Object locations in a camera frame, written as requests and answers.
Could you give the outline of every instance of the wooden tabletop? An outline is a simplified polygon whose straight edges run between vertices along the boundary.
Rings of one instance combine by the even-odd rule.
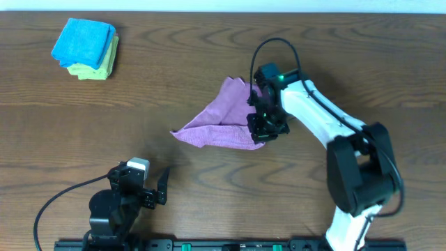
[[[113,24],[117,62],[106,81],[68,74],[51,50],[69,17]],[[319,90],[352,116],[380,121],[406,182],[406,206],[377,219],[369,238],[409,250],[446,250],[446,19],[441,15],[1,13],[0,250],[32,250],[40,207],[118,161],[151,161],[149,185],[171,168],[169,201],[142,210],[133,232],[177,238],[320,236],[335,205],[325,149],[299,121],[255,151],[177,141],[226,76],[248,78],[256,46],[289,39]],[[286,46],[258,65],[295,63]],[[89,230],[100,181],[69,192],[44,213],[44,250]],[[394,198],[385,210],[391,210]]]

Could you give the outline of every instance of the purple cloth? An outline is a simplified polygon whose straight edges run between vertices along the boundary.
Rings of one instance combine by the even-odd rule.
[[[171,132],[178,140],[194,146],[223,146],[232,149],[255,150],[264,143],[254,144],[247,127],[246,116],[256,109],[247,104],[249,83],[227,77],[218,96],[192,121],[179,131]]]

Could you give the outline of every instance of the folded towel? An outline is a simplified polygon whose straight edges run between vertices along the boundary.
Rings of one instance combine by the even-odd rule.
[[[249,84],[240,78],[226,78],[218,96],[200,114],[177,132],[171,134],[194,146],[223,146],[233,149],[255,150],[247,127],[246,116],[255,113],[247,104]]]
[[[118,46],[118,36],[114,36],[110,43],[109,49],[105,54],[99,69],[95,70],[90,66],[86,66],[83,63],[75,63],[72,66],[68,66],[68,72],[71,75],[77,75],[79,80],[83,79],[102,79],[106,80],[113,70],[113,62],[116,56],[116,48]]]
[[[51,55],[60,66],[83,63],[97,70],[104,59],[115,28],[110,24],[70,18],[63,28]]]

